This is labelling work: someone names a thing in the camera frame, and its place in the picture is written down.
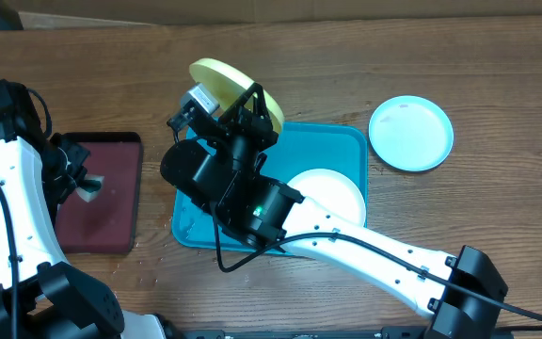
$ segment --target wooden table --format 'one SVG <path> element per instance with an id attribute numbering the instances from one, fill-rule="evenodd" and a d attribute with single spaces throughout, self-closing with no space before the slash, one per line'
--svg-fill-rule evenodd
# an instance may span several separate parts
<path id="1" fill-rule="evenodd" d="M 388 169 L 370 152 L 368 223 L 416 246 L 486 252 L 510 286 L 507 300 L 542 313 L 542 17 L 0 32 L 0 78 L 37 89 L 56 131 L 136 131 L 143 139 L 135 248 L 69 257 L 123 308 L 161 313 L 184 330 L 425 323 L 332 266 L 264 256 L 223 274 L 211 250 L 175 241 L 175 190 L 158 168 L 172 145 L 165 121 L 200 57 L 258 80 L 288 121 L 367 134 L 372 112 L 390 97 L 439 104 L 454 126 L 453 152 L 419 175 Z M 227 262 L 242 255 L 228 253 Z"/>

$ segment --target white plate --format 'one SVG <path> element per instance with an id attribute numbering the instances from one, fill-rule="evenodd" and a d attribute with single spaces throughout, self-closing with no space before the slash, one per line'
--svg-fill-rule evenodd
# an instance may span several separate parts
<path id="1" fill-rule="evenodd" d="M 380 105 L 369 121 L 372 147 L 389 165 L 407 171 L 442 163 L 454 143 L 453 127 L 440 107 L 416 96 L 399 96 Z"/>

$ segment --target blue tray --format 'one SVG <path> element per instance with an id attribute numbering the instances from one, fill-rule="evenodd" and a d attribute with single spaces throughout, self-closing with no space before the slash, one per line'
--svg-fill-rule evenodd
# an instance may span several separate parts
<path id="1" fill-rule="evenodd" d="M 194 136 L 191 129 L 187 131 L 188 138 Z M 287 183 L 305 170 L 336 170 L 357 185 L 367 204 L 367 138 L 358 129 L 330 124 L 286 122 L 278 143 L 265 152 L 268 157 L 261 170 L 262 175 Z M 179 191 L 171 231 L 177 241 L 187 247 L 215 248 L 212 218 Z M 252 251 L 224 234 L 221 234 L 220 240 L 223 250 Z"/>

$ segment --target light blue plate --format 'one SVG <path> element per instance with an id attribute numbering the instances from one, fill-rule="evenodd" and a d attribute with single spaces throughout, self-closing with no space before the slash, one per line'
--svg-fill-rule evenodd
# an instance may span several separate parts
<path id="1" fill-rule="evenodd" d="M 430 170 L 451 152 L 449 117 L 429 100 L 399 96 L 380 105 L 369 121 L 372 147 L 389 165 L 407 171 Z"/>
<path id="2" fill-rule="evenodd" d="M 194 132 L 188 130 L 187 137 L 194 136 Z M 286 122 L 278 143 L 265 152 L 268 157 L 262 175 L 287 183 L 305 170 L 336 170 L 357 185 L 367 203 L 367 139 L 358 129 Z M 171 231 L 177 241 L 187 247 L 215 248 L 212 218 L 182 192 L 177 192 Z M 223 250 L 252 251 L 224 234 L 221 234 L 221 247 Z"/>

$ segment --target yellow plate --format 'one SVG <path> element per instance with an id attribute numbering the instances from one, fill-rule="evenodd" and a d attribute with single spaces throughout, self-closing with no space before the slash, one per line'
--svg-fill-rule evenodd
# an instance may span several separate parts
<path id="1" fill-rule="evenodd" d="M 208 57 L 189 65 L 189 73 L 194 81 L 202 83 L 215 96 L 223 110 L 229 108 L 240 94 L 254 83 L 254 80 L 232 66 Z M 283 112 L 266 90 L 264 102 L 273 123 L 273 130 L 278 134 L 281 133 L 284 122 Z M 247 102 L 246 108 L 252 109 L 252 100 Z"/>

